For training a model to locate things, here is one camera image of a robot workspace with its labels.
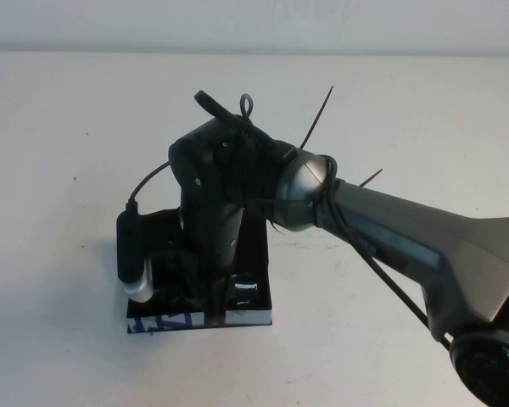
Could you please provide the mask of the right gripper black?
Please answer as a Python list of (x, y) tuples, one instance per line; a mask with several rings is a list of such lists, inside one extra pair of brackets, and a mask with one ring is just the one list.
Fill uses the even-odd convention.
[(210, 276), (205, 288), (207, 305), (204, 312), (206, 326), (224, 323), (229, 272), (236, 259), (238, 233), (243, 210), (232, 203), (211, 203), (201, 198), (182, 198), (181, 216), (183, 230), (199, 256), (188, 250), (173, 255), (173, 273), (182, 284), (181, 297), (192, 308), (201, 308), (198, 289), (198, 273)]

